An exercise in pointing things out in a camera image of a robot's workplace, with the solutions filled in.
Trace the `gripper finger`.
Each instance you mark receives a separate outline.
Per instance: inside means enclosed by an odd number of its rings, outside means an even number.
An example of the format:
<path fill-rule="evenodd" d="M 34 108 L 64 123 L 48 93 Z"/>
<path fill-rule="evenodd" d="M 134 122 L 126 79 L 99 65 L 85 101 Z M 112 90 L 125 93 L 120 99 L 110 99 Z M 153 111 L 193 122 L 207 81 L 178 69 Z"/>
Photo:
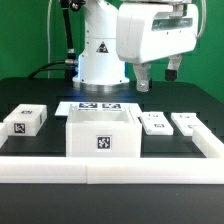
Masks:
<path fill-rule="evenodd" d="M 140 92 L 148 92 L 150 87 L 149 63 L 134 64 L 133 70 L 136 76 L 136 89 Z"/>
<path fill-rule="evenodd" d="M 178 70 L 182 62 L 182 55 L 173 55 L 169 57 L 168 67 L 165 70 L 165 80 L 173 82 L 178 77 Z"/>

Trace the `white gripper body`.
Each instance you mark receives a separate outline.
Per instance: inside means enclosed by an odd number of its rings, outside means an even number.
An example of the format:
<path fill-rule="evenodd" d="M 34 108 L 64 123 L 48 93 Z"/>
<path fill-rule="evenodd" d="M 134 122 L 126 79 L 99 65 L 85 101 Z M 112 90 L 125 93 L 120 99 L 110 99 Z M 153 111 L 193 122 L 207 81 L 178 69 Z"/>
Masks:
<path fill-rule="evenodd" d="M 120 60 L 141 64 L 192 51 L 196 46 L 198 9 L 125 2 L 118 11 L 116 51 Z"/>

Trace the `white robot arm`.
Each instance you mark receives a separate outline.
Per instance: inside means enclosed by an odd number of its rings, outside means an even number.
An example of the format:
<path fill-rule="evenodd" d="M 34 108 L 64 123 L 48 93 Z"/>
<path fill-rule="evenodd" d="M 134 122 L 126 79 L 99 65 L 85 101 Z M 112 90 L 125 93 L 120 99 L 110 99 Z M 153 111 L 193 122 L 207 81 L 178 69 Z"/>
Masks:
<path fill-rule="evenodd" d="M 150 89 L 150 63 L 167 58 L 165 79 L 177 79 L 185 52 L 192 51 L 199 35 L 198 8 L 193 0 L 121 0 L 115 7 L 106 0 L 59 0 L 63 10 L 72 81 L 88 90 L 109 91 L 129 83 L 125 65 L 133 65 L 141 92 Z M 85 48 L 75 55 L 70 11 L 84 11 Z"/>

